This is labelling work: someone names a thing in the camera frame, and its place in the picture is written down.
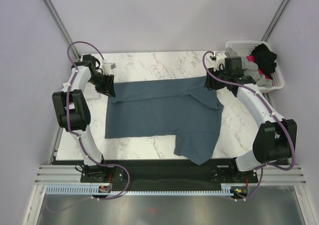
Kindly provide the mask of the teal blue polo shirt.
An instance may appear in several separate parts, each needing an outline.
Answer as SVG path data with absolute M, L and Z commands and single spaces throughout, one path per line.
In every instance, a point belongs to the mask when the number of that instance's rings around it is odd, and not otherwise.
M 174 154 L 197 165 L 212 158 L 223 105 L 205 77 L 116 83 L 105 138 L 175 136 Z

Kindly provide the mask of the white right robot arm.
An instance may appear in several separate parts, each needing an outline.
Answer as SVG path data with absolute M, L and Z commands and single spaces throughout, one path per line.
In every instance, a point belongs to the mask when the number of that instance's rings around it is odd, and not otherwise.
M 241 101 L 259 127 L 252 149 L 235 159 L 236 165 L 228 169 L 234 182 L 246 177 L 246 171 L 273 166 L 283 171 L 296 164 L 297 124 L 277 113 L 263 97 L 255 80 L 244 74 L 241 57 L 225 57 L 215 60 L 206 70 L 205 87 L 209 90 L 227 88 Z

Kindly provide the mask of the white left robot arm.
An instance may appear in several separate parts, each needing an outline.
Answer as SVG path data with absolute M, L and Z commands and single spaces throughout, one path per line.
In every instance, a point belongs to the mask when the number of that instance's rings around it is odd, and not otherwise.
M 104 157 L 97 148 L 90 130 L 91 113 L 84 96 L 88 83 L 94 85 L 97 93 L 115 97 L 113 74 L 105 73 L 100 67 L 114 67 L 113 63 L 100 62 L 91 54 L 71 66 L 71 76 L 63 89 L 52 94 L 52 101 L 58 125 L 76 141 L 81 149 L 84 165 L 95 166 L 92 176 L 99 182 L 106 181 L 109 169 L 102 165 Z

